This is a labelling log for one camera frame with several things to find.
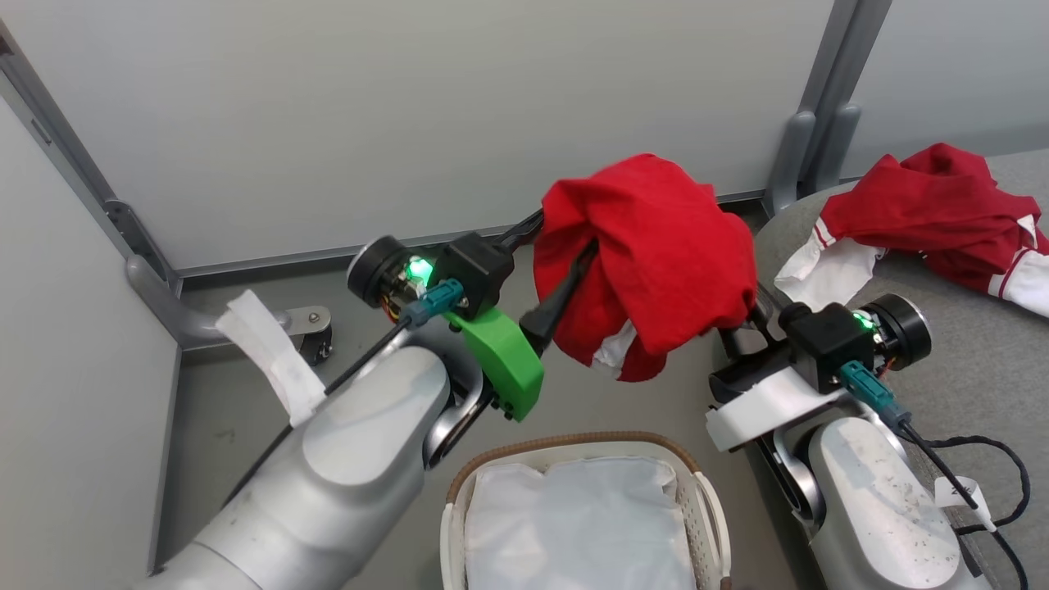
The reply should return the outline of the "white laundry basket brown rim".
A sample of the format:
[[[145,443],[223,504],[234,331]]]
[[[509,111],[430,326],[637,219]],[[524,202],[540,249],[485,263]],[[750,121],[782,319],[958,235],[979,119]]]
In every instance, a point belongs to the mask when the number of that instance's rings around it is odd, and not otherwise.
[[[477,470],[520,463],[536,470],[572,460],[606,456],[645,456],[675,470],[675,503],[682,509],[695,590],[732,590],[729,527],[711,481],[693,456],[677,442],[652,431],[591,431],[518,442],[479,454],[452,480],[441,519],[443,590],[468,590],[465,566],[465,515],[475,491]]]

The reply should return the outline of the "plain red garment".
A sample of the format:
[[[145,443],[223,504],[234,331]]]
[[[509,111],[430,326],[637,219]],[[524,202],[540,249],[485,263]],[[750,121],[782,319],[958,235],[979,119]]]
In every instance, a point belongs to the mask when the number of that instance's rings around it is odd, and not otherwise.
[[[541,202],[534,283],[548,299],[597,244],[554,336],[570,358],[621,382],[662,372],[668,355],[756,305],[752,234],[718,206],[711,184],[652,154],[588,178],[558,180]]]

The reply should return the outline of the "red and white jersey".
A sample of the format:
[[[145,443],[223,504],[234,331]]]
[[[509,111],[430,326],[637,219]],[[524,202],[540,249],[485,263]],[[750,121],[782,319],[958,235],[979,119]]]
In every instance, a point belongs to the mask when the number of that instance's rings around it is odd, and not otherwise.
[[[1049,319],[1049,236],[1034,197],[1001,190],[984,157],[934,144],[881,157],[825,201],[805,243],[773,283],[795,302],[845,303],[889,252],[934,274]]]

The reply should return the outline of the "grey double partition post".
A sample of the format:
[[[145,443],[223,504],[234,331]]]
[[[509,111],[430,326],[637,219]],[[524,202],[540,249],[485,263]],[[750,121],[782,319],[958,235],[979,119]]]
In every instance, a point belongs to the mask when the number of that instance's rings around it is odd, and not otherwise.
[[[801,103],[784,127],[765,185],[761,201],[768,216],[842,182],[861,120],[853,93],[891,6],[892,0],[834,0]]]

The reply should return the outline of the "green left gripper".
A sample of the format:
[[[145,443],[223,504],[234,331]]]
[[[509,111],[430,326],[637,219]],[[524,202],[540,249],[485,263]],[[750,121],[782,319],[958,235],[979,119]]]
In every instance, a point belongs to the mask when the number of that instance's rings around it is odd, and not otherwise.
[[[545,220],[538,210],[493,239],[494,245],[514,252],[534,243]],[[570,264],[565,278],[545,299],[520,317],[520,325],[497,307],[473,319],[449,312],[447,321],[461,329],[467,350],[479,363],[493,386],[499,407],[516,422],[524,421],[536,406],[545,376],[541,358],[561,325],[572,298],[598,253],[594,238]]]

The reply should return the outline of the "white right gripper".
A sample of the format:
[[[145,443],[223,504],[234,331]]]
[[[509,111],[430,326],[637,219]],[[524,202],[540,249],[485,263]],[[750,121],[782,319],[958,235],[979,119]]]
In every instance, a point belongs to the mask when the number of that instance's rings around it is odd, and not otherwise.
[[[816,392],[786,360],[744,362],[741,357],[763,352],[784,340],[779,325],[783,299],[757,285],[756,302],[742,324],[720,329],[720,345],[727,361],[708,378],[715,408],[706,414],[706,431],[718,451],[733,451],[764,437],[831,408],[852,408],[855,400],[839,388]]]

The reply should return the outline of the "grey partition corner post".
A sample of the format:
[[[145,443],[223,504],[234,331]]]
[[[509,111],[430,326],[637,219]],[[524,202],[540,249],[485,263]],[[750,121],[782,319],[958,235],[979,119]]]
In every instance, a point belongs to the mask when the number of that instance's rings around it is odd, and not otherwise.
[[[57,150],[59,162],[68,167],[79,186],[86,190],[87,197],[97,202],[108,224],[115,229],[120,243],[132,254],[145,258],[169,290],[179,291],[180,278],[160,253],[160,246],[147,231],[134,208],[117,198],[3,19],[0,19],[0,72],[8,78],[16,94],[29,108],[30,126],[44,146]]]

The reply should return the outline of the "white basket liner cloth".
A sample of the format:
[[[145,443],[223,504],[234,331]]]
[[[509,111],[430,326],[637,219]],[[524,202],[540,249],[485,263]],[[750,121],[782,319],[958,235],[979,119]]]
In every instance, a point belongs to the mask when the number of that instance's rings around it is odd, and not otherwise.
[[[697,590],[672,468],[593,458],[476,475],[468,590]]]

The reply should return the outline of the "black caster wheel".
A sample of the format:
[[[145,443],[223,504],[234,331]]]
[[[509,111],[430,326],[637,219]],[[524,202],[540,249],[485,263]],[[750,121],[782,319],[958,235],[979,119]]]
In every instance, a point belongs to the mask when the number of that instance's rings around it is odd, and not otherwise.
[[[311,367],[325,363],[333,351],[331,326],[326,326],[323,331],[303,335],[298,351]]]

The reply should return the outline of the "white tape strip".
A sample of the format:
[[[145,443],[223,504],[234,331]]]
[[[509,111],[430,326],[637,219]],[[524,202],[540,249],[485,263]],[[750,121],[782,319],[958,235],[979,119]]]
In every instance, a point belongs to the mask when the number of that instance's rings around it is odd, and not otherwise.
[[[325,385],[252,290],[226,303],[215,328],[265,375],[293,429],[311,420],[325,400]]]

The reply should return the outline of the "grey partition bottom rail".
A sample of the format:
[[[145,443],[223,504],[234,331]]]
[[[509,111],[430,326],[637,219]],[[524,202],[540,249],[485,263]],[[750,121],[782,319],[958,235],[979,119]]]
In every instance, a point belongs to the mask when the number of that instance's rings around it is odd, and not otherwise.
[[[729,212],[741,214],[741,216],[744,217],[744,220],[749,224],[751,228],[756,227],[759,222],[767,222],[769,218],[769,214],[765,212],[765,191],[761,189],[730,194],[720,194],[718,196],[718,204],[720,208]],[[180,279],[191,280],[199,279],[199,277],[277,269],[281,268],[281,266],[348,259],[356,255],[361,249],[362,247],[360,245],[351,245],[347,247],[335,247],[334,249],[321,249],[288,255],[247,259],[247,261],[188,266],[188,268],[176,269],[174,272],[177,273]]]

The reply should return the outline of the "grey fabric sofa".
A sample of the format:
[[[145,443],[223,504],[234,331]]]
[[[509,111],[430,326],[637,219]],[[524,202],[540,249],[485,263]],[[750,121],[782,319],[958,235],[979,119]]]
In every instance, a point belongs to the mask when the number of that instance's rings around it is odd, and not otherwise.
[[[1049,148],[985,160],[1001,190],[1035,198],[1039,229],[1049,236]],[[795,301],[774,277],[806,241],[828,197],[855,183],[787,206],[758,233],[759,285],[786,305]],[[967,506],[945,511],[992,590],[1049,590],[1049,319],[952,285],[901,252],[881,257],[868,285],[839,305],[855,310],[889,294],[917,307],[932,338],[928,357],[883,378],[922,442],[904,444],[911,468],[930,490],[939,477],[980,485],[996,533],[982,530]],[[795,544],[815,560],[794,520]],[[821,573],[820,585],[827,589]]]

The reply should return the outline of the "grey partition foot bar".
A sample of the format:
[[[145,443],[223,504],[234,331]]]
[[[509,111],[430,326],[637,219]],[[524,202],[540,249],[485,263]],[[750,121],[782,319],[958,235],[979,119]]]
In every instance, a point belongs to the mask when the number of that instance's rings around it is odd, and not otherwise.
[[[184,350],[206,350],[230,344],[215,326],[218,317],[184,305],[145,257],[132,255],[127,259],[126,277],[143,302]],[[293,307],[272,314],[298,346],[303,335],[331,326],[331,314],[324,305]]]

